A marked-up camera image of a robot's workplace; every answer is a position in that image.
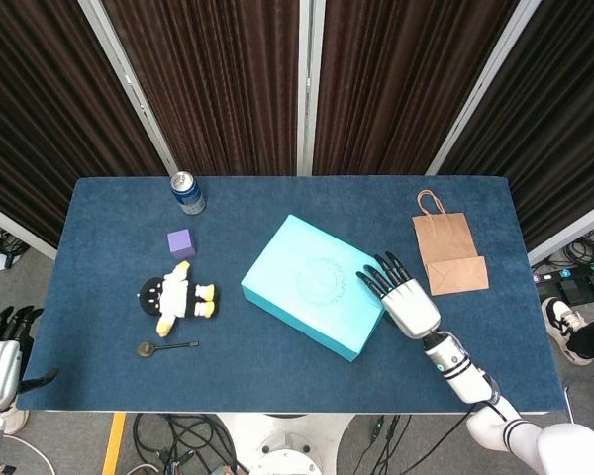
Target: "stuffed toy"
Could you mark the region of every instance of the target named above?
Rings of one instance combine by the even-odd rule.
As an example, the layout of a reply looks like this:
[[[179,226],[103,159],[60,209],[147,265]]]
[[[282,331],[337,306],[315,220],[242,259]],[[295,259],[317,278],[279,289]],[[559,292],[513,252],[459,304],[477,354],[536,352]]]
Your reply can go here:
[[[137,294],[143,311],[160,317],[156,332],[161,338],[169,334],[176,319],[192,316],[209,319],[216,312],[216,286],[188,281],[190,266],[189,262],[182,261],[170,274],[146,281]]]

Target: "blue tablecloth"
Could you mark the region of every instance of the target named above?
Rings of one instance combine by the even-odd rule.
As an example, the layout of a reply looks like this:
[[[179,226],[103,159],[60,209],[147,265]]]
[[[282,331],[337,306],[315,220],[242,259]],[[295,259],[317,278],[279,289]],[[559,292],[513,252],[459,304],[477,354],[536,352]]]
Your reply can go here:
[[[412,216],[430,188],[466,214],[490,289],[435,298],[445,330],[521,411],[564,407],[508,183],[495,177],[200,177],[206,210],[182,213],[168,178],[86,178],[75,187],[27,377],[59,375],[23,409],[160,412],[440,413],[465,409],[422,350],[384,320],[349,363],[243,296],[240,281],[294,214],[367,252],[392,250],[428,288]],[[137,292],[172,270],[167,233],[191,230],[192,279],[220,287],[211,319],[159,341]]]

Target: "brown paper bag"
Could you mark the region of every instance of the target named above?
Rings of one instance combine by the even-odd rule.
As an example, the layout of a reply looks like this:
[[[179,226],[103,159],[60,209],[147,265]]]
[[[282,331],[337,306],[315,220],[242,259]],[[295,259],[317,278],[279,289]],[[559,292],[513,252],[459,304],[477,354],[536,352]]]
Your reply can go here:
[[[426,195],[434,198],[438,214],[423,207]],[[477,255],[464,214],[447,213],[431,190],[418,194],[418,206],[424,215],[413,218],[414,228],[432,295],[488,289],[486,262]]]

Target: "robotic hand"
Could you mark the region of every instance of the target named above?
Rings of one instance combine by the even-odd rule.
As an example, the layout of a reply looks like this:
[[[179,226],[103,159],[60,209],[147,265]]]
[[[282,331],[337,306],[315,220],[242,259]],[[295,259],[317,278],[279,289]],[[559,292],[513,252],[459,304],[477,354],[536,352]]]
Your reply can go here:
[[[13,310],[13,307],[7,307],[0,312],[0,414],[11,407],[17,394],[42,387],[57,375],[57,370],[53,369],[43,378],[22,381],[34,342],[29,336],[31,324],[43,309],[23,307],[9,320]],[[4,426],[5,422],[0,418],[0,444]],[[0,473],[14,471],[15,467],[0,464]]]
[[[576,424],[541,429],[522,419],[459,340],[439,329],[440,313],[420,284],[395,255],[385,255],[389,261],[380,255],[374,258],[387,278],[369,265],[364,267],[369,276],[356,275],[380,299],[401,332],[422,340],[425,353],[459,399],[485,405],[466,422],[473,439],[484,448],[512,452],[539,474],[594,473],[594,431]]]

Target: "curtain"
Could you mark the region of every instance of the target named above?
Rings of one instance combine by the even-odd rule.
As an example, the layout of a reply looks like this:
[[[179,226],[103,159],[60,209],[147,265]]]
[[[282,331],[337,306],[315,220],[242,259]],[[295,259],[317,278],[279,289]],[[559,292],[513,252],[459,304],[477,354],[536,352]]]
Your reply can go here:
[[[166,174],[77,2],[0,0],[0,211],[57,245],[74,183]]]
[[[528,249],[594,208],[594,1],[543,1],[440,173],[508,177]]]
[[[425,173],[516,4],[327,0],[314,173]]]
[[[105,0],[178,165],[296,167],[298,0]]]

